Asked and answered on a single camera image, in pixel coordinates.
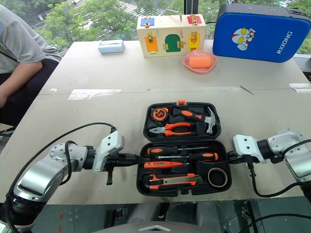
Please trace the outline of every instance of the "orange sponge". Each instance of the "orange sponge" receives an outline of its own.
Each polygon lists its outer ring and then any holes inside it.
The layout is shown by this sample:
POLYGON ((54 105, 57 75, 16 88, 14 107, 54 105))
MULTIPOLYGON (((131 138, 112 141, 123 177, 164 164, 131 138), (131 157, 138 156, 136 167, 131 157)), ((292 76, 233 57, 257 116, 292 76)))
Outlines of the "orange sponge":
POLYGON ((210 68, 212 60, 210 57, 190 57, 189 66, 191 68, 210 68))

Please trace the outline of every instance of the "person's arm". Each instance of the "person's arm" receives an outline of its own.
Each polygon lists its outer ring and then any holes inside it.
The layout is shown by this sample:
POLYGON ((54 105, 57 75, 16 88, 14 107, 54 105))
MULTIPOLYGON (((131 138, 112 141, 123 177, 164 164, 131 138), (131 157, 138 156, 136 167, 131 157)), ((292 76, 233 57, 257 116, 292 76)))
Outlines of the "person's arm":
POLYGON ((21 63, 13 71, 12 75, 0 85, 0 108, 14 92, 19 90, 42 68, 41 62, 21 63))

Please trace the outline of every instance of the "hammer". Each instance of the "hammer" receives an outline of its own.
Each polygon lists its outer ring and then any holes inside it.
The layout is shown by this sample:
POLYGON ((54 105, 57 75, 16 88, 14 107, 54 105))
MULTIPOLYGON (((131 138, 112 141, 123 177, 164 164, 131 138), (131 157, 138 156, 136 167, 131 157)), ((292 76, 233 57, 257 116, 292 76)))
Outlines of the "hammer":
POLYGON ((173 116, 183 116, 186 120, 189 121, 199 121, 199 122, 205 122, 208 124, 208 128, 206 133, 210 133, 213 134, 213 126, 216 124, 216 117, 215 114, 213 113, 213 111, 210 109, 210 107, 207 107, 209 112, 210 112, 210 116, 205 116, 202 114, 197 114, 197 113, 193 113, 191 111, 187 111, 187 110, 181 110, 178 108, 174 108, 173 109, 173 116))

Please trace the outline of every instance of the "gray t-shirt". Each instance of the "gray t-shirt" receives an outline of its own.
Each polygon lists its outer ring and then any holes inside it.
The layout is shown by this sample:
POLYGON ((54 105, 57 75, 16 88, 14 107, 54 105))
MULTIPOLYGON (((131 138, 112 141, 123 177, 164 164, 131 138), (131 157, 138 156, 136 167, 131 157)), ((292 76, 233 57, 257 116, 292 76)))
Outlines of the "gray t-shirt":
MULTIPOLYGON (((0 4, 0 51, 20 63, 39 62, 45 58, 60 62, 56 48, 50 46, 23 19, 0 4)), ((18 62, 0 53, 0 74, 12 73, 18 62)))

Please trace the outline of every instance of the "pink bowl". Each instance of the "pink bowl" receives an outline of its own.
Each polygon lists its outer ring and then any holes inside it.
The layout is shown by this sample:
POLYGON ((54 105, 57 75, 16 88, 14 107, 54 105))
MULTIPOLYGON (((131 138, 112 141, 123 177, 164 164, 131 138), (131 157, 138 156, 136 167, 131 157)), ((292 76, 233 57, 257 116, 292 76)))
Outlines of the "pink bowl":
POLYGON ((217 57, 209 52, 203 51, 203 50, 193 50, 189 52, 184 58, 183 63, 185 67, 187 67, 189 70, 198 73, 198 74, 205 74, 206 72, 210 71, 214 67, 214 65, 217 63, 217 57), (190 57, 210 57, 211 58, 211 66, 210 68, 191 68, 189 66, 189 58, 190 57))

